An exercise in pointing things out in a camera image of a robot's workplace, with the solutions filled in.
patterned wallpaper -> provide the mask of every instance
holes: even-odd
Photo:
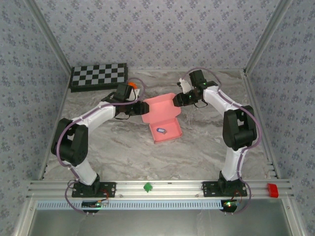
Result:
[[[245,67],[279,0],[36,0],[71,66]]]
[[[22,0],[0,1],[0,235],[37,179],[67,76]]]
[[[250,75],[282,177],[315,235],[315,2],[294,0]]]

pink box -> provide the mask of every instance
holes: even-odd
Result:
[[[168,93],[144,100],[150,106],[150,112],[142,115],[142,120],[149,123],[155,144],[177,139],[183,134],[176,118],[181,108],[174,106],[175,95]],[[157,132],[158,128],[165,129],[166,133]]]

chessboard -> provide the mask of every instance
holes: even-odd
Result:
[[[77,66],[72,68],[71,92],[115,89],[127,81],[127,64]]]

green object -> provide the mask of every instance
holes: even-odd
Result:
[[[153,189],[152,185],[151,185],[149,182],[146,183],[146,184],[143,186],[143,188],[144,188],[144,190],[147,191],[147,193],[150,192],[150,191]]]

marble surface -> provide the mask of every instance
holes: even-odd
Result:
[[[129,77],[141,78],[146,83],[146,98],[181,92],[176,83],[182,75],[183,72],[129,72]],[[204,75],[208,81],[215,81],[212,75]],[[226,94],[241,104],[249,103],[239,72],[217,75]],[[68,91],[62,117],[74,118],[85,113],[110,92]],[[182,107],[177,118],[183,136],[161,144],[154,144],[149,126],[141,116],[105,122],[89,137],[91,166],[101,179],[217,179],[226,154],[222,117],[209,105],[202,109]],[[268,172],[266,163],[261,147],[250,150],[244,160],[243,177],[264,178]],[[44,178],[72,179],[73,175],[50,154]]]

